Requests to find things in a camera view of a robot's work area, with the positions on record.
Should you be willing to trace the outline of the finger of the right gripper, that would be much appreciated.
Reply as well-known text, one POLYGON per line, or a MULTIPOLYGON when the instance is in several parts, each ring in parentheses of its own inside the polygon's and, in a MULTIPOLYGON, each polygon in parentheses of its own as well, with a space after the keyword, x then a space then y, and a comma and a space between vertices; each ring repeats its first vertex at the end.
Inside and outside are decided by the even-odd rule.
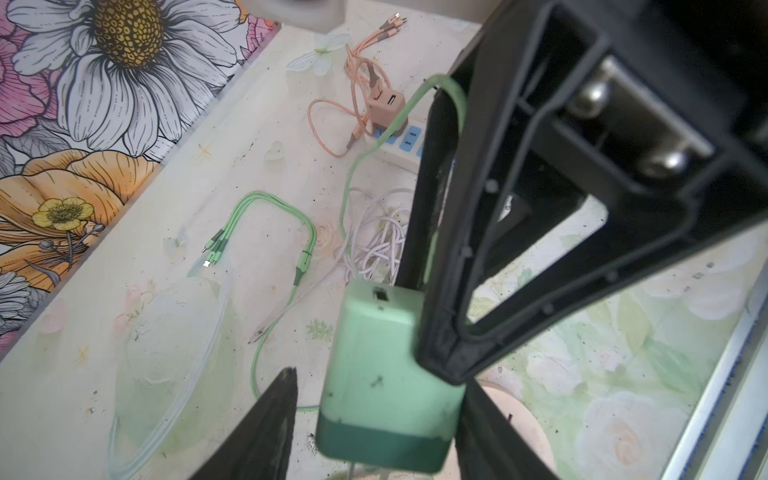
POLYGON ((395 285, 422 288, 434 254, 435 234, 450 166, 459 138, 458 112, 446 89, 432 88, 424 153, 420 160, 410 223, 395 285))
MULTIPOLYGON (((454 63, 467 93, 422 288, 415 358, 459 385, 566 316, 748 228, 608 228, 606 210, 539 154, 540 5, 502 1, 454 63)), ((699 11, 703 49, 739 77, 767 151, 767 5, 699 11)))

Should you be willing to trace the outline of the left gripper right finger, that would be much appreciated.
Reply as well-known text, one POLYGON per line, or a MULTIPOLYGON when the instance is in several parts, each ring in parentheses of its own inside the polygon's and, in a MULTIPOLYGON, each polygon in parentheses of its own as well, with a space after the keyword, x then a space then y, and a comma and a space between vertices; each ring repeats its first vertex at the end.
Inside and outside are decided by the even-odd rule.
POLYGON ((467 480, 556 480, 558 476, 471 380, 455 435, 460 477, 467 480))

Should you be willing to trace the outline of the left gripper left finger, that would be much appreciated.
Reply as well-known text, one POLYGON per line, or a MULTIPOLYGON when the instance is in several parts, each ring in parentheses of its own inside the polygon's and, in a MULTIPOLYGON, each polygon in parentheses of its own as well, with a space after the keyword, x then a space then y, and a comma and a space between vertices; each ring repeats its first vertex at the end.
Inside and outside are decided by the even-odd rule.
POLYGON ((283 369, 194 479, 287 478, 297 413, 294 368, 283 369))

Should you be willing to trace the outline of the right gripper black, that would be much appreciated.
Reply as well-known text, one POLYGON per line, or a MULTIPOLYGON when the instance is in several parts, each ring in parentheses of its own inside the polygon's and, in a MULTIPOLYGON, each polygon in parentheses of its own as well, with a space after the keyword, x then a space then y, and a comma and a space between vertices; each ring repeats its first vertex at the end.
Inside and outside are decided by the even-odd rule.
POLYGON ((608 228, 748 228, 767 217, 759 106, 704 51, 699 11, 540 5, 539 154, 608 228))

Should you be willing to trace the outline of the white blue power strip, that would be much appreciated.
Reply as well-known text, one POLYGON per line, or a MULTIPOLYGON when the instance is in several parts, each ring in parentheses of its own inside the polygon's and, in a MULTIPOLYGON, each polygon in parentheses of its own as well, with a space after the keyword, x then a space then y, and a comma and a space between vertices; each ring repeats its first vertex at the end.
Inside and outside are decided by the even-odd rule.
POLYGON ((399 135, 393 134, 372 156, 413 174, 419 172, 426 124, 409 120, 399 135))

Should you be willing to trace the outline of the pink charger adapter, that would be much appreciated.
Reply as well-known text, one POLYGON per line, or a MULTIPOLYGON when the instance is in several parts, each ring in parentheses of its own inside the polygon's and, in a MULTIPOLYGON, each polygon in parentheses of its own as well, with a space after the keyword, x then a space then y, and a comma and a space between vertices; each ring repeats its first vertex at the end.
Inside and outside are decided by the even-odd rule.
POLYGON ((374 131, 383 132, 393 123, 406 105, 402 92, 390 87, 376 87, 366 100, 367 110, 374 131))

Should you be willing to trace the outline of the green charger adapter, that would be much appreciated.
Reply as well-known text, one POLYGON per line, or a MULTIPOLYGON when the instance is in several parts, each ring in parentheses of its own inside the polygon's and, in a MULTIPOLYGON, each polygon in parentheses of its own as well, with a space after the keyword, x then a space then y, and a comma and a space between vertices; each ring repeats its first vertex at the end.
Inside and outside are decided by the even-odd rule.
POLYGON ((315 433, 324 456, 425 474, 443 468, 465 389, 415 359, 423 301, 419 291, 367 280, 346 286, 315 433))

